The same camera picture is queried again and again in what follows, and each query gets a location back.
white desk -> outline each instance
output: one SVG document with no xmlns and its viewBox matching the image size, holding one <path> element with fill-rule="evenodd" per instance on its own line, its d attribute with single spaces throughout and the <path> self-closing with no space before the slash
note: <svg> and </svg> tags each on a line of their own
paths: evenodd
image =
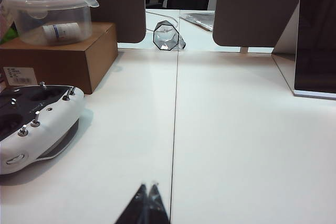
<svg viewBox="0 0 336 224">
<path fill-rule="evenodd" d="M 166 16 L 171 16 L 177 21 L 180 19 L 180 10 L 164 10 L 164 9 L 148 9 L 148 12 L 163 14 Z M 163 20 L 168 20 L 170 23 L 175 25 L 174 20 L 170 18 L 146 13 L 146 28 L 149 30 L 154 30 L 157 23 Z M 153 32 L 146 31 L 145 38 L 139 43 L 118 43 L 118 48 L 132 48 L 132 49 L 153 49 L 159 52 L 160 50 L 153 43 Z"/>
<path fill-rule="evenodd" d="M 170 10 L 170 9 L 148 9 L 148 12 L 163 14 L 175 18 L 179 25 L 176 28 L 182 35 L 186 42 L 185 51 L 219 51 L 219 52 L 239 52 L 240 47 L 222 47 L 217 45 L 213 38 L 212 32 L 206 31 L 199 26 L 192 24 L 182 18 L 181 14 L 185 13 L 197 13 L 212 11 L 199 11 L 199 10 Z M 175 22 L 169 18 L 146 13 L 146 27 L 150 30 L 154 30 L 157 23 L 163 20 L 168 20 L 172 24 Z M 153 43 L 153 32 L 146 31 L 145 38 L 140 43 L 118 43 L 119 48 L 132 48 L 132 49 L 155 49 L 160 52 L 159 49 Z"/>
<path fill-rule="evenodd" d="M 2 223 L 113 223 L 153 181 L 169 214 L 178 66 L 171 223 L 334 224 L 336 101 L 293 97 L 269 55 L 206 46 L 121 49 L 70 148 L 2 180 Z"/>
<path fill-rule="evenodd" d="M 153 182 L 169 213 L 176 55 L 120 50 L 69 148 L 1 180 L 1 223 L 111 224 Z"/>
<path fill-rule="evenodd" d="M 171 223 L 336 223 L 336 101 L 251 56 L 179 53 Z"/>
</svg>

barcode sticker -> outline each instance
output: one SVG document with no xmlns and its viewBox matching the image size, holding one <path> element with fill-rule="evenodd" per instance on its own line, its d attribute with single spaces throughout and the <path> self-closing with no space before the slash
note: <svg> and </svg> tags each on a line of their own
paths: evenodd
<svg viewBox="0 0 336 224">
<path fill-rule="evenodd" d="M 4 71 L 10 86 L 37 85 L 33 68 L 4 67 Z"/>
</svg>

brown cardboard box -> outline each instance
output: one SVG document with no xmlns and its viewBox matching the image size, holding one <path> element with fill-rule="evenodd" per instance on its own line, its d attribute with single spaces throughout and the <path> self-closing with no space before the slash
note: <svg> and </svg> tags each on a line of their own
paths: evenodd
<svg viewBox="0 0 336 224">
<path fill-rule="evenodd" d="M 92 94 L 118 55 L 113 23 L 92 23 L 92 36 L 63 46 L 34 46 L 19 38 L 0 45 L 0 71 L 8 87 L 62 84 Z"/>
</svg>

label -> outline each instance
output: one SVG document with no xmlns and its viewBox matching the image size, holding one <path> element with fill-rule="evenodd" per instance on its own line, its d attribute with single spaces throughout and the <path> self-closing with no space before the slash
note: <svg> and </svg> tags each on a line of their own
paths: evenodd
<svg viewBox="0 0 336 224">
<path fill-rule="evenodd" d="M 80 40 L 80 28 L 77 23 L 48 25 L 42 28 L 48 42 Z"/>
<path fill-rule="evenodd" d="M 4 72 L 10 86 L 37 85 L 33 68 L 4 67 Z"/>
</svg>

bottle label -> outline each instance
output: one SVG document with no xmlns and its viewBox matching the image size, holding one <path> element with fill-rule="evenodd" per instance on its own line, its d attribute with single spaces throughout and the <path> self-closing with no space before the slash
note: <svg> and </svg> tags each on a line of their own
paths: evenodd
<svg viewBox="0 0 336 224">
<path fill-rule="evenodd" d="M 48 42 L 76 41 L 80 39 L 80 28 L 77 23 L 43 26 Z"/>
</svg>

